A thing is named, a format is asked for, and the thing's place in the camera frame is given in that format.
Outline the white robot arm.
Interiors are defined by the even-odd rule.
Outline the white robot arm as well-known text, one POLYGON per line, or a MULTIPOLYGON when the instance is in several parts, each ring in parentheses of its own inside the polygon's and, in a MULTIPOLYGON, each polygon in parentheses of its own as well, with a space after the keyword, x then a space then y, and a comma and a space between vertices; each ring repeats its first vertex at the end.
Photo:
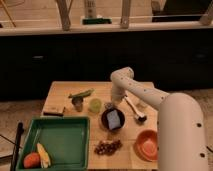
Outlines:
POLYGON ((158 112, 158 171, 209 171, 204 115, 193 97, 147 87, 130 67, 112 72, 110 80, 114 103, 129 91, 158 112))

